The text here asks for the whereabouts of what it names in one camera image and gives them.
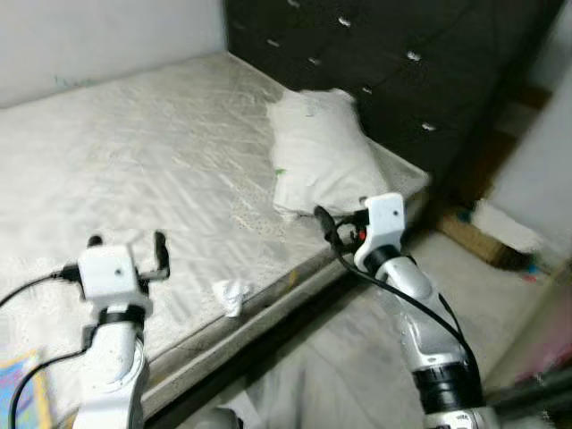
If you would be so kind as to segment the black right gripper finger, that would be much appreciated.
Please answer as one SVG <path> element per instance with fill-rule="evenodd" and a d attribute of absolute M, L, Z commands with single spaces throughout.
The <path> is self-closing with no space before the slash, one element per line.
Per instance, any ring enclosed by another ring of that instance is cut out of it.
<path fill-rule="evenodd" d="M 334 220 L 334 217 L 332 217 L 323 206 L 315 206 L 314 212 L 312 213 L 314 213 L 314 218 L 319 223 L 323 240 L 330 245 L 334 255 L 342 255 L 344 244 L 339 234 L 340 226 L 338 222 Z"/>

